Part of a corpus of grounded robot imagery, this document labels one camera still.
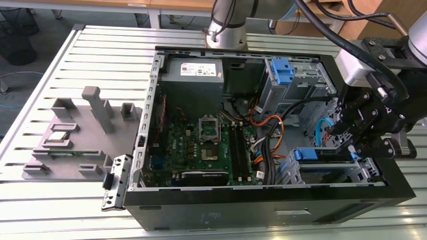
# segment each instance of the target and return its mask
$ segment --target white label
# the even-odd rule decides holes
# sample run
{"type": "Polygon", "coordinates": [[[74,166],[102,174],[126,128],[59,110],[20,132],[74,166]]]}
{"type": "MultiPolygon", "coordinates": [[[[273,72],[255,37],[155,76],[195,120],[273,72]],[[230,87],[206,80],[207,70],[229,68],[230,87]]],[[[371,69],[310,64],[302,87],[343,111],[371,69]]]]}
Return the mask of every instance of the white label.
{"type": "Polygon", "coordinates": [[[147,5],[146,5],[146,4],[129,3],[127,5],[129,5],[130,7],[143,7],[143,8],[147,8],[147,5]]]}
{"type": "Polygon", "coordinates": [[[266,173],[263,173],[262,171],[257,171],[257,178],[258,179],[265,179],[265,175],[266,175],[266,173]]]}
{"type": "Polygon", "coordinates": [[[181,75],[217,77],[215,63],[183,63],[181,65],[181,75]]]}
{"type": "Polygon", "coordinates": [[[255,111],[258,112],[258,113],[262,113],[262,111],[263,111],[263,109],[258,106],[258,105],[255,105],[255,111]]]}

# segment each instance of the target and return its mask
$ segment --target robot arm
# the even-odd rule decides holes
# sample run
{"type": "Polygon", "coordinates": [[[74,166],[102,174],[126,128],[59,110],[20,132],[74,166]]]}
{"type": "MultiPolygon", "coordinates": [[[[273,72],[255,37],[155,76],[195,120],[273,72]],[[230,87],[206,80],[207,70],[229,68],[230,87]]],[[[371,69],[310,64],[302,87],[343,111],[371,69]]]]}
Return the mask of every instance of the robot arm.
{"type": "Polygon", "coordinates": [[[374,72],[346,52],[337,57],[337,64],[347,85],[339,96],[339,121],[329,133],[337,135],[349,131],[349,150],[361,157],[409,158],[417,157],[417,150],[407,132],[415,123],[427,117],[423,107],[427,102],[427,13],[402,39],[367,37],[363,49],[394,71],[402,79],[409,98],[402,101],[391,97],[393,86],[383,75],[374,72]],[[375,89],[367,81],[382,82],[375,89]]]}
{"type": "Polygon", "coordinates": [[[402,39],[366,38],[355,46],[322,23],[303,0],[215,1],[206,31],[211,48],[247,47],[246,19],[278,19],[294,13],[295,5],[323,35],[339,46],[337,65],[346,85],[339,95],[339,121],[330,135],[351,133],[338,150],[361,157],[415,158],[407,139],[415,123],[427,117],[427,13],[407,31],[393,14],[387,16],[402,39]]]}

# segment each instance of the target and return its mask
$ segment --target aluminum work table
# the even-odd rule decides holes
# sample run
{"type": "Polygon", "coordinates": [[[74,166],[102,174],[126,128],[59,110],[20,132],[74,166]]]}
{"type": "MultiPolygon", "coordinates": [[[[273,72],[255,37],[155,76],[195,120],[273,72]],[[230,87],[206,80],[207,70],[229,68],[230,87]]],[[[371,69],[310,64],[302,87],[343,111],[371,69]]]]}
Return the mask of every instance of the aluminum work table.
{"type": "MultiPolygon", "coordinates": [[[[321,53],[339,48],[325,38],[247,35],[254,51],[321,53]]],[[[129,211],[102,212],[102,182],[46,182],[22,178],[23,165],[54,117],[55,98],[78,105],[84,86],[99,86],[112,106],[145,105],[155,46],[205,47],[198,31],[86,26],[74,30],[0,144],[0,239],[274,239],[361,240],[427,238],[427,129],[409,134],[418,158],[398,160],[417,198],[334,225],[151,231],[129,211]]]]}

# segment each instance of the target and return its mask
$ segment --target table leg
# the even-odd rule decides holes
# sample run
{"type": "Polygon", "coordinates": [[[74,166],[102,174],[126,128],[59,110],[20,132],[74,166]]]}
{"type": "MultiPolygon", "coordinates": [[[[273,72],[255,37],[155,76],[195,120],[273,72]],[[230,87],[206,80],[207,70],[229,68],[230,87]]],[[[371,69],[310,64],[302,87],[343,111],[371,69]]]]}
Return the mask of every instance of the table leg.
{"type": "Polygon", "coordinates": [[[341,33],[341,30],[343,28],[345,21],[335,20],[334,23],[329,26],[329,28],[337,33],[341,33]]]}
{"type": "Polygon", "coordinates": [[[161,10],[149,8],[150,23],[153,29],[162,29],[161,10]]]}
{"type": "Polygon", "coordinates": [[[55,16],[55,19],[62,19],[63,18],[63,16],[62,16],[63,10],[51,9],[51,11],[52,11],[52,14],[55,16]]]}
{"type": "Polygon", "coordinates": [[[278,25],[278,20],[269,20],[269,28],[270,29],[277,29],[278,25]]]}
{"type": "Polygon", "coordinates": [[[175,17],[174,17],[174,15],[170,15],[170,16],[169,16],[169,23],[170,23],[170,24],[175,24],[175,17]]]}
{"type": "Polygon", "coordinates": [[[0,92],[7,93],[10,90],[10,86],[7,85],[6,81],[0,79],[0,92]]]}

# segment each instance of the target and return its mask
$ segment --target blue plastic latch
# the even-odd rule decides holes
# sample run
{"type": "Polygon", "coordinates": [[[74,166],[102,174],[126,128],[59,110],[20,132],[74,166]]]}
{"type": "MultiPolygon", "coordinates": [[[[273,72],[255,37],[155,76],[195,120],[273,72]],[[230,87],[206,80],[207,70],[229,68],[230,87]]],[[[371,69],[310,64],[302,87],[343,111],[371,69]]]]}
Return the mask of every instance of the blue plastic latch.
{"type": "Polygon", "coordinates": [[[357,161],[358,158],[359,158],[359,156],[358,156],[355,153],[353,153],[353,152],[350,153],[350,155],[351,155],[353,160],[357,161]]]}
{"type": "Polygon", "coordinates": [[[317,150],[314,148],[299,148],[294,151],[297,161],[318,160],[317,150]]]}
{"type": "Polygon", "coordinates": [[[279,85],[290,85],[294,79],[294,67],[287,59],[274,58],[271,60],[273,70],[278,76],[279,85]]]}

